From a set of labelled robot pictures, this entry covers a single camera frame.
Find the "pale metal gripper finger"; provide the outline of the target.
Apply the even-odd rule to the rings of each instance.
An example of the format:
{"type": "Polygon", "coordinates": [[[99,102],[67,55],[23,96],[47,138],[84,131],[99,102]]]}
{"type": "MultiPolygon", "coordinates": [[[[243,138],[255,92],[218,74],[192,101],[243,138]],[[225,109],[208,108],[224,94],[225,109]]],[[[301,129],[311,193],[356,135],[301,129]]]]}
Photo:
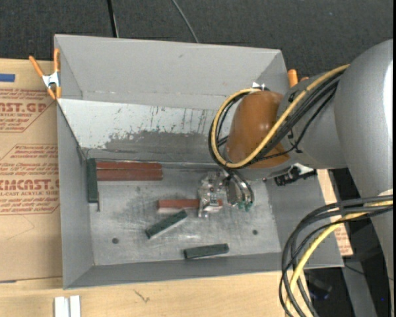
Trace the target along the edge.
{"type": "Polygon", "coordinates": [[[210,213],[218,212],[222,209],[223,202],[216,194],[207,193],[199,200],[198,217],[208,217],[210,213]]]}
{"type": "Polygon", "coordinates": [[[220,174],[207,174],[201,180],[199,187],[200,198],[216,198],[220,188],[220,174]]]}

